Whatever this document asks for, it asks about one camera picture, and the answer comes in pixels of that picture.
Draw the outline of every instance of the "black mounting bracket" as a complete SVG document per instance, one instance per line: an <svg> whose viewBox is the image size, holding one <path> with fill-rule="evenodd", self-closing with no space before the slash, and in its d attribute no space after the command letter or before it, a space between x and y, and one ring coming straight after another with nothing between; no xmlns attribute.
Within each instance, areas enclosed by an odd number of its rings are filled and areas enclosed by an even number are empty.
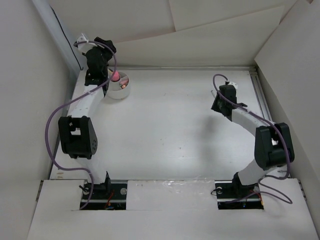
<svg viewBox="0 0 320 240"><path fill-rule="evenodd" d="M251 194L255 188L258 190L258 183L239 188L236 183L238 174L236 173L232 181L229 180L216 180L215 189L212 191L212 195L215 192L217 199L217 206L219 210L231 210L231 209L264 209L260 196L252 195L241 201L230 203L235 199L240 199Z"/></svg>
<svg viewBox="0 0 320 240"><path fill-rule="evenodd" d="M274 126L280 131L284 139L292 163L295 159L295 152L289 126L285 123L275 124ZM281 167L286 164L284 146L271 126L260 126L255 130L254 158L263 170Z"/></svg>
<svg viewBox="0 0 320 240"><path fill-rule="evenodd" d="M237 103L237 91L236 88L231 84L225 84L219 86L220 93L226 97L229 101L233 102L234 104L241 105L243 107L247 107L247 105L243 103ZM221 113L227 119L232 121L232 110L235 109L230 103L223 100L220 95L217 93L214 99L213 105L211 109L217 113Z"/></svg>
<svg viewBox="0 0 320 240"><path fill-rule="evenodd" d="M111 40L103 40L100 37L96 37L94 41L108 46L114 53L117 52L117 49ZM108 61L110 61L112 56L113 54L109 49L99 45L86 52L85 57L88 70L86 71L85 75L85 86L98 86L108 80ZM102 87L104 96L106 96L108 87L109 84L106 84Z"/></svg>
<svg viewBox="0 0 320 240"><path fill-rule="evenodd" d="M91 183L86 183L84 187L79 186L84 192L89 193L92 187ZM105 181L100 184L94 184L91 199L104 199L111 194L111 179L108 172L105 175Z"/></svg>
<svg viewBox="0 0 320 240"><path fill-rule="evenodd" d="M61 148L70 158L91 159L98 148L98 139L90 117L62 116L58 121Z"/></svg>

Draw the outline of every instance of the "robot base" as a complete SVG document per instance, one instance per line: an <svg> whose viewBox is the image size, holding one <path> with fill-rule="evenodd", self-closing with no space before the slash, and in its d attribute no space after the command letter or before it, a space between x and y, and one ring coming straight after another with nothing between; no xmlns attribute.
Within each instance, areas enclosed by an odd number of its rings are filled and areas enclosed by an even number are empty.
<svg viewBox="0 0 320 240"><path fill-rule="evenodd" d="M80 202L80 207L82 207L88 201L91 183L79 187L83 191ZM111 181L106 172L105 181L94 184L90 201L82 210L126 210L127 187L128 181Z"/></svg>
<svg viewBox="0 0 320 240"><path fill-rule="evenodd" d="M235 191L235 187L232 180L217 180L215 181L217 206L219 210L231 210L231 209L264 209L262 198L259 195L252 195L247 199L243 199L237 202L229 203L235 199L243 198L259 186L258 184L251 185L246 190L243 190L241 194Z"/></svg>

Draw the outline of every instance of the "white panel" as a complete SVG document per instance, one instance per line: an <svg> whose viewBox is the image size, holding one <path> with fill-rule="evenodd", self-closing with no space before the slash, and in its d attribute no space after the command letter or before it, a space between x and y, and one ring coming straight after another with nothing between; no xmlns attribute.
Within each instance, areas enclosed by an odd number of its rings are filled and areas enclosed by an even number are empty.
<svg viewBox="0 0 320 240"><path fill-rule="evenodd" d="M263 76L261 70L258 70L259 79L263 87L263 92L268 103L268 107L272 114L272 119L278 123L286 123L290 127L290 134L292 138L292 144L294 147L295 160L291 165L291 176L301 180L305 196L307 198L307 205L311 213L314 225L320 232L320 211L319 211L319 199L320 199L320 182L317 177L318 172L315 171L311 165L311 161L306 155L306 151L301 145L301 141L297 136L295 129L293 128L288 116L282 108L279 100L277 99L274 91L268 84L266 78Z"/></svg>
<svg viewBox="0 0 320 240"><path fill-rule="evenodd" d="M3 240L25 240L36 208L40 180L0 183L0 233Z"/></svg>
<svg viewBox="0 0 320 240"><path fill-rule="evenodd" d="M217 207L215 181L128 181L127 210L206 210Z"/></svg>
<svg viewBox="0 0 320 240"><path fill-rule="evenodd" d="M176 31L284 5L282 18L297 0L169 0Z"/></svg>
<svg viewBox="0 0 320 240"><path fill-rule="evenodd" d="M49 0L71 32L114 42L175 31L168 0Z"/></svg>
<svg viewBox="0 0 320 240"><path fill-rule="evenodd" d="M123 100L106 97L92 123L100 161L111 179L232 179L254 158L255 138L241 126L211 110L212 77L225 74L238 84L238 100L261 113L248 71L129 70L131 86ZM82 71L74 98L84 91ZM58 149L56 160L78 167ZM53 179L86 179L83 171L53 167Z"/></svg>
<svg viewBox="0 0 320 240"><path fill-rule="evenodd" d="M116 44L122 66L251 65L283 6L157 37Z"/></svg>
<svg viewBox="0 0 320 240"><path fill-rule="evenodd" d="M300 0L256 57L320 177L320 1Z"/></svg>
<svg viewBox="0 0 320 240"><path fill-rule="evenodd" d="M79 208L78 185L82 181L46 180L28 240L317 240L298 181L266 179L264 182L288 194L293 205L263 195L265 210L218 210L217 200L211 196L205 210L72 211ZM152 201L152 196L148 193L146 196Z"/></svg>

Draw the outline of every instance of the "pink object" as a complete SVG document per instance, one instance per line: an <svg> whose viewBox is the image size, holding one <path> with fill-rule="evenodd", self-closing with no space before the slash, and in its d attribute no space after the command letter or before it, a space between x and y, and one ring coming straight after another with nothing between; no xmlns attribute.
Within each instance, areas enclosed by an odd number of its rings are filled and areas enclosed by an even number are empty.
<svg viewBox="0 0 320 240"><path fill-rule="evenodd" d="M116 71L113 78L111 79L112 82L118 82L121 79L119 73Z"/></svg>
<svg viewBox="0 0 320 240"><path fill-rule="evenodd" d="M120 82L120 85L128 85L129 79Z"/></svg>

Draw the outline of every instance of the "white cardboard wall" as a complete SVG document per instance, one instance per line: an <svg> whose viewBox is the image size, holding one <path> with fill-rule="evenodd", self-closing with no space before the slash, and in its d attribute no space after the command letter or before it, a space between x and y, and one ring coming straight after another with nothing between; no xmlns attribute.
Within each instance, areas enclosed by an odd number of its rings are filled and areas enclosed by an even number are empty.
<svg viewBox="0 0 320 240"><path fill-rule="evenodd" d="M0 35L0 238L25 240L49 172L46 120L65 100L69 72L31 1L1 3ZM57 133L55 124L51 147Z"/></svg>
<svg viewBox="0 0 320 240"><path fill-rule="evenodd" d="M270 87L266 78L262 74L261 70L258 70L259 79L263 88L269 110L272 115L272 120L276 123L286 123L290 127L290 133L292 143L294 146L295 160L292 164L291 173L294 177L301 180L302 187L306 196L306 203L308 205L310 214L312 216L314 225L320 232L320 211L319 211L319 199L320 199L320 181L317 177L318 172L315 171L311 162L309 161L306 151L302 147L301 141L290 122L290 119L286 115L283 107L281 106L275 92Z"/></svg>
<svg viewBox="0 0 320 240"><path fill-rule="evenodd" d="M252 65L278 26L279 6L157 37L118 43L122 66Z"/></svg>
<svg viewBox="0 0 320 240"><path fill-rule="evenodd" d="M176 31L284 5L281 19L297 0L169 0Z"/></svg>
<svg viewBox="0 0 320 240"><path fill-rule="evenodd" d="M49 0L74 36L115 43L175 31L168 0Z"/></svg>

